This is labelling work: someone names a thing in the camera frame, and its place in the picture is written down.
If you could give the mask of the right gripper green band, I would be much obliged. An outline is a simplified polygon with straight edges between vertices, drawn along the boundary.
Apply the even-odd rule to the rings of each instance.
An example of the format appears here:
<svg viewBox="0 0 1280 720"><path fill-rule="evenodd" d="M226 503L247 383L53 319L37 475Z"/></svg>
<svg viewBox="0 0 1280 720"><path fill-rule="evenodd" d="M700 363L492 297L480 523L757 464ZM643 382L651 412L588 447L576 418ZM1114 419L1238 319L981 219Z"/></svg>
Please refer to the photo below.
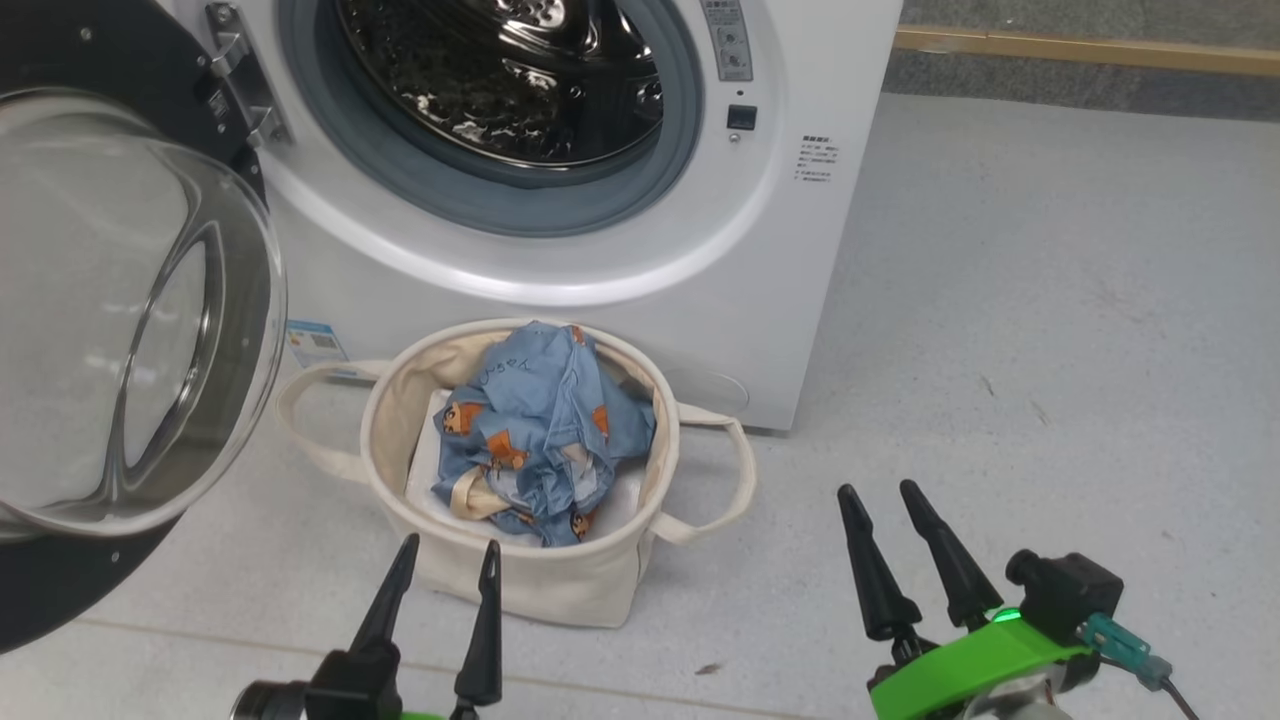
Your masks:
<svg viewBox="0 0 1280 720"><path fill-rule="evenodd" d="M899 491L915 533L931 551L950 621L956 628L978 630L922 655L870 689L878 719L923 719L1006 682L1092 653L1078 642L1059 644L1029 624L1019 610L1001 610L989 623L988 612L1002 606L1001 594L919 484L904 479ZM837 501L867 637L870 641L914 637L922 612L899 588L858 492L844 484Z"/></svg>

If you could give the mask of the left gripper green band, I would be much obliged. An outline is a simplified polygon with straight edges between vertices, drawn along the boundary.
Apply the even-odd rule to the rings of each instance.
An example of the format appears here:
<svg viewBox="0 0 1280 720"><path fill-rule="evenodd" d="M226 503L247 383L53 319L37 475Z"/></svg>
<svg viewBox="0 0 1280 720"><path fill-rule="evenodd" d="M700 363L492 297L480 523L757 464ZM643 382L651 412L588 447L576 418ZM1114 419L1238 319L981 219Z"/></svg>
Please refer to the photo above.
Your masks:
<svg viewBox="0 0 1280 720"><path fill-rule="evenodd" d="M439 719L410 712L398 687L401 652L390 648L401 603L410 589L420 534L403 539L348 651L325 657L303 692L307 719ZM486 546L477 582L480 605L468 651L454 679L448 719L479 719L503 696L500 543Z"/></svg>

